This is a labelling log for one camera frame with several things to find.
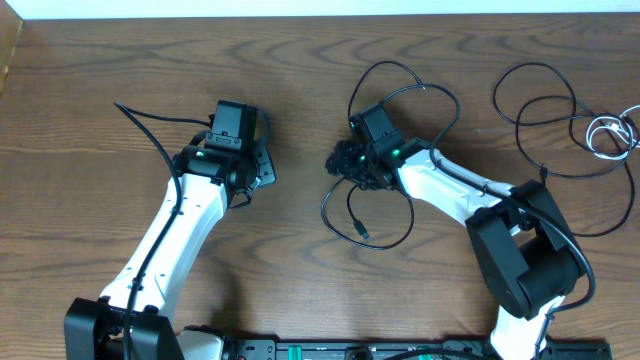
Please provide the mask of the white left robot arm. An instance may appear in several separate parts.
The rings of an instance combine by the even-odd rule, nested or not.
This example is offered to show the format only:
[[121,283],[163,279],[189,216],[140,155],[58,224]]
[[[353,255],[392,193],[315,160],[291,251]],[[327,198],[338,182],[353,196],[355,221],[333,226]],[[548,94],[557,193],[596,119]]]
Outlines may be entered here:
[[266,140],[210,134],[171,162],[162,205],[99,298],[77,298],[64,318],[69,359],[228,359],[232,341],[206,326],[176,333],[180,294],[204,241],[237,195],[274,183]]

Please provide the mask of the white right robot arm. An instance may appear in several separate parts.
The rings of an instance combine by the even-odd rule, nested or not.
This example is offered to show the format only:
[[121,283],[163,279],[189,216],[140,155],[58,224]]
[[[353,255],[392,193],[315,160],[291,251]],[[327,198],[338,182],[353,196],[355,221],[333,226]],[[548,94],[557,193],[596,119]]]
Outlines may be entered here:
[[592,269],[555,201],[539,182],[491,181],[422,139],[344,140],[325,163],[360,190],[395,190],[463,225],[483,280],[499,305],[490,344],[502,359],[537,359],[566,296]]

